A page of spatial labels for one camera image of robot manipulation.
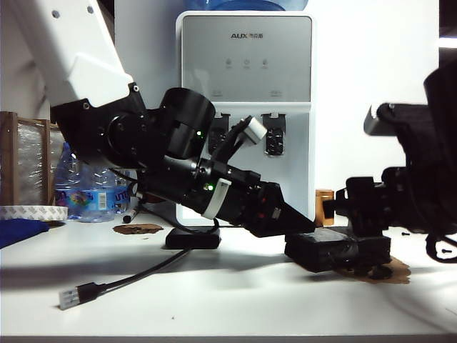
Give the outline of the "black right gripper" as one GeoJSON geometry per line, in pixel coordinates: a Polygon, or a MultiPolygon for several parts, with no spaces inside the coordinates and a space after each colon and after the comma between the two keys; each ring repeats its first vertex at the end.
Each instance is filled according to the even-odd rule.
{"type": "Polygon", "coordinates": [[[325,218],[335,214],[347,217],[357,237],[382,237],[390,227],[427,229],[413,201],[405,167],[389,167],[381,175],[382,182],[372,177],[351,177],[346,180],[348,201],[325,200],[325,218]]]}

